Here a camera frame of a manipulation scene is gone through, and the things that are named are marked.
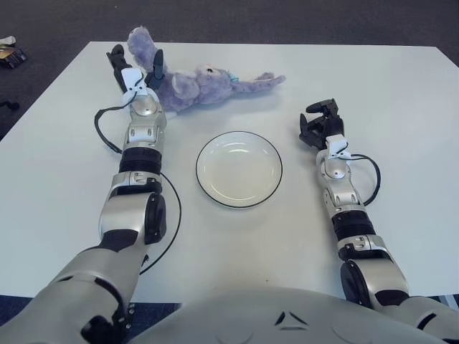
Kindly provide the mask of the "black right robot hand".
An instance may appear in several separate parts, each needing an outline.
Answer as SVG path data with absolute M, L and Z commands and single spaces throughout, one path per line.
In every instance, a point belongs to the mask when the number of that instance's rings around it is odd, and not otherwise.
M 300 140 L 310 147 L 324 150 L 327 137 L 344 135 L 344 122 L 338 110 L 338 105 L 333 98 L 309 105 L 306 108 L 308 114 L 320 113 L 321 116 L 307 120 L 303 113 L 300 114 Z

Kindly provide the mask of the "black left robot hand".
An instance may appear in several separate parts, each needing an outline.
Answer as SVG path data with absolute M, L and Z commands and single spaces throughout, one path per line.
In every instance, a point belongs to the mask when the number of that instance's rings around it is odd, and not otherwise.
M 143 76 L 142 71 L 133 68 L 126 62 L 124 48 L 117 44 L 111 52 L 106 53 L 113 68 L 114 77 L 123 93 L 141 91 L 146 88 L 157 90 L 165 78 L 163 50 L 156 51 L 153 59 L 153 70 Z

